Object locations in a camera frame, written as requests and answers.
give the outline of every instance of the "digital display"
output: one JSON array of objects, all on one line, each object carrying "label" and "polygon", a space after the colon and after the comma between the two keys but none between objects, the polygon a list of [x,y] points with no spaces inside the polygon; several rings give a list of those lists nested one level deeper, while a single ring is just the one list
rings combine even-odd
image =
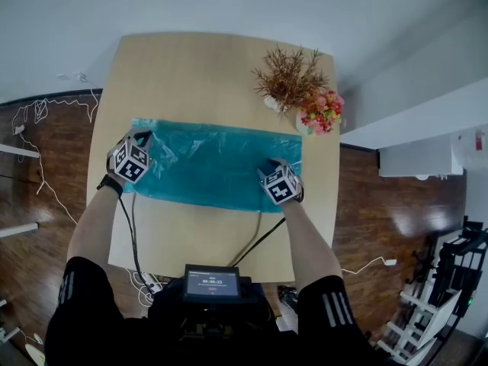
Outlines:
[{"label": "digital display", "polygon": [[235,272],[188,271],[187,294],[199,296],[238,297]]}]

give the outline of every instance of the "wooden table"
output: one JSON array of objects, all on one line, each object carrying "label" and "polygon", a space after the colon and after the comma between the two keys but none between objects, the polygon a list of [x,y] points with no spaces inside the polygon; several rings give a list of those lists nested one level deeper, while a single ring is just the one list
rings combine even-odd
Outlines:
[{"label": "wooden table", "polygon": [[[254,91],[255,67],[275,42],[222,34],[139,34],[123,37],[101,97],[91,139],[87,202],[105,173],[106,154],[130,129],[133,118],[217,124],[298,134]],[[286,50],[292,45],[280,43]],[[332,57],[320,68],[336,82]],[[328,136],[304,137],[304,205],[326,241],[332,243],[339,184],[338,127]],[[130,209],[132,194],[123,196]],[[257,213],[176,204],[137,196],[135,218],[140,266],[153,274],[178,277],[185,263],[227,265],[255,233]],[[259,235],[280,214],[263,214]],[[119,207],[109,262],[134,269],[130,232]],[[281,226],[239,265],[258,282],[292,281],[286,226]]]}]

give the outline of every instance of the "wooden floor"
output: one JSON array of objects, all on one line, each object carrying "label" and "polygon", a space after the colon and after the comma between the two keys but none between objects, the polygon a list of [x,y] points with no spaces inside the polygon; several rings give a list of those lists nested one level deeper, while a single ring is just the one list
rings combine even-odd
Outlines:
[{"label": "wooden floor", "polygon": [[[95,106],[91,96],[78,97]],[[18,105],[0,108],[0,143],[21,146],[11,135]],[[49,117],[34,124],[29,112],[25,138],[39,146],[46,181],[75,219],[85,207],[88,154],[93,126],[86,106],[50,106]],[[0,298],[10,304],[2,311],[6,328],[16,325],[44,337],[56,307],[69,239],[74,223],[56,203],[53,192],[40,185],[37,159],[0,152],[0,227],[37,221],[36,232],[0,239]],[[413,250],[427,235],[459,227],[464,214],[465,178],[380,178],[373,152],[341,149],[339,201],[333,249],[343,268],[358,270],[373,258],[395,258],[385,267],[377,262],[358,275],[345,274],[353,312],[363,331],[380,335],[396,312],[406,278],[412,275]],[[128,273],[108,269],[116,302],[125,316],[142,316]],[[268,294],[274,287],[267,286]],[[23,346],[19,335],[14,343]]]}]

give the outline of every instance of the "wristwatch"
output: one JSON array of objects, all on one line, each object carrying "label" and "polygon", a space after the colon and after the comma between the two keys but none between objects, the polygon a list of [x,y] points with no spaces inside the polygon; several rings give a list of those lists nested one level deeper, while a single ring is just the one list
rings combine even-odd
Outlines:
[{"label": "wristwatch", "polygon": [[121,185],[119,185],[117,181],[115,181],[113,178],[111,178],[108,175],[105,175],[104,178],[101,180],[100,184],[97,186],[97,190],[100,190],[104,186],[113,188],[117,192],[119,198],[122,196],[122,193],[124,192],[124,188]]}]

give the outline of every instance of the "teal plastic sheet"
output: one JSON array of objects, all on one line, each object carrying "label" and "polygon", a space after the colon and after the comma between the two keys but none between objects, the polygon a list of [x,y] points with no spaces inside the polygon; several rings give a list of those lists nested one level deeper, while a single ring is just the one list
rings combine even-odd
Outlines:
[{"label": "teal plastic sheet", "polygon": [[259,185],[267,158],[286,159],[301,173],[301,136],[207,124],[135,119],[153,132],[152,165],[126,192],[183,204],[279,213]]}]

